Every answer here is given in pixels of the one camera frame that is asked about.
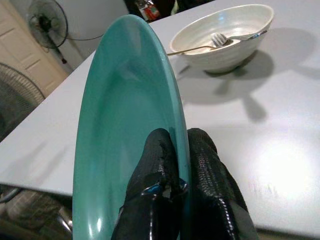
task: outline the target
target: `fork handle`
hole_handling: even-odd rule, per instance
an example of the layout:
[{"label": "fork handle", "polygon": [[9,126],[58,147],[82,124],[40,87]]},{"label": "fork handle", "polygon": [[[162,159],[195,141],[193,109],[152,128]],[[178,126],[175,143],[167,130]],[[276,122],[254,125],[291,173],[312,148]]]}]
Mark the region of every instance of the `fork handle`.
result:
[{"label": "fork handle", "polygon": [[260,37],[261,35],[265,34],[268,30],[263,30],[261,32],[257,32],[254,34],[247,34],[247,35],[240,35],[240,36],[231,36],[228,37],[228,40],[241,40],[241,41],[246,41],[246,40],[252,40],[255,38]]},{"label": "fork handle", "polygon": [[182,51],[176,51],[176,52],[172,52],[172,53],[167,53],[168,56],[173,56],[173,55],[177,55],[177,54],[183,54],[185,52],[189,52],[189,51],[192,51],[192,50],[197,50],[197,49],[211,49],[211,50],[214,50],[214,49],[217,49],[216,47],[213,47],[213,46],[198,46],[198,47],[194,47],[194,48],[190,48],[190,49],[186,49],[186,50],[182,50]]}]

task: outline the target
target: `bowl rim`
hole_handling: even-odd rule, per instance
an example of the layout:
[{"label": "bowl rim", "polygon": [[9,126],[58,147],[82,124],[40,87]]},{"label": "bowl rim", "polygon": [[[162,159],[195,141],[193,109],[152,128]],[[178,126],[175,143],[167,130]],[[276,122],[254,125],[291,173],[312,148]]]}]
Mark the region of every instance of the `bowl rim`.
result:
[{"label": "bowl rim", "polygon": [[[201,21],[202,19],[205,19],[205,18],[208,18],[212,15],[215,15],[215,14],[218,14],[220,12],[223,12],[223,11],[226,11],[226,10],[230,10],[230,9],[237,9],[237,8],[243,8],[243,7],[249,7],[249,6],[260,6],[260,7],[264,7],[266,9],[269,9],[270,10],[270,13],[271,13],[271,16],[269,18],[269,20],[267,21],[267,23],[261,28],[261,30],[263,30],[264,28],[266,28],[271,22],[272,20],[274,19],[274,16],[275,16],[275,11],[274,9],[269,6],[269,5],[265,5],[265,4],[244,4],[244,5],[238,5],[238,6],[232,6],[232,7],[228,7],[228,8],[224,8],[222,10],[219,10],[219,11],[215,11],[213,13],[210,13],[206,16],[203,16],[203,17],[200,17],[198,18],[197,20],[189,23],[188,25],[186,25],[184,28],[182,28],[180,31],[178,31],[174,37],[171,39],[170,43],[169,43],[169,47],[170,49],[172,50],[173,53],[175,52],[178,52],[177,50],[174,49],[174,47],[172,46],[173,44],[173,41],[176,39],[176,37],[182,32],[184,31],[185,29],[187,29],[189,26],[195,24],[196,22],[198,21]],[[205,54],[208,54],[208,53],[212,53],[212,52],[219,52],[221,50],[224,50],[226,48],[229,48],[229,47],[232,47],[234,44],[231,44],[231,45],[228,45],[228,46],[223,46],[223,47],[219,47],[217,49],[215,49],[214,51],[207,51],[207,52],[199,52],[199,53],[184,53],[184,55],[189,55],[189,56],[198,56],[198,55],[205,55]]]}]

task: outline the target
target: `wall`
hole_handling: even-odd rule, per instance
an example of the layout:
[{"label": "wall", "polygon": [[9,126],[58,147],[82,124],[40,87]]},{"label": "wall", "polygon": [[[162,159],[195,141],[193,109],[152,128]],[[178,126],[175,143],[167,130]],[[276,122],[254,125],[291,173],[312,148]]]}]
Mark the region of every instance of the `wall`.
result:
[{"label": "wall", "polygon": [[[25,19],[32,0],[10,0]],[[57,0],[68,20],[69,37],[87,39],[103,34],[118,17],[128,14],[123,0]],[[99,45],[100,38],[89,41],[66,40],[59,48],[69,73],[80,65]]]}]

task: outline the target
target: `white ceramic bowl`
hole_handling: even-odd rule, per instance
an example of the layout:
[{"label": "white ceramic bowl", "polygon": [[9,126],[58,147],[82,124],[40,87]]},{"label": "white ceramic bowl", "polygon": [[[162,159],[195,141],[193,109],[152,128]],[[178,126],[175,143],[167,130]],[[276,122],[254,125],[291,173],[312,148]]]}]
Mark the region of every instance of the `white ceramic bowl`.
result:
[{"label": "white ceramic bowl", "polygon": [[[222,33],[227,38],[267,30],[274,10],[267,5],[248,4],[227,8],[202,17],[179,31],[170,42],[173,52],[210,45],[210,35]],[[197,49],[182,56],[189,65],[211,73],[225,73],[241,65],[258,47],[265,35],[246,41],[234,40],[215,50]]]}]

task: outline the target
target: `teal plate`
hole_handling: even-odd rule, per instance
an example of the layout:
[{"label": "teal plate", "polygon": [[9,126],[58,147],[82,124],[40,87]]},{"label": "teal plate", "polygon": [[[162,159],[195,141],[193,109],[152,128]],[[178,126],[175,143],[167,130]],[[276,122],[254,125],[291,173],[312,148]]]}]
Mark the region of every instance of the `teal plate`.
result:
[{"label": "teal plate", "polygon": [[156,34],[126,15],[104,34],[87,77],[73,179],[73,239],[107,240],[148,134],[169,131],[180,177],[189,145],[177,82]]}]

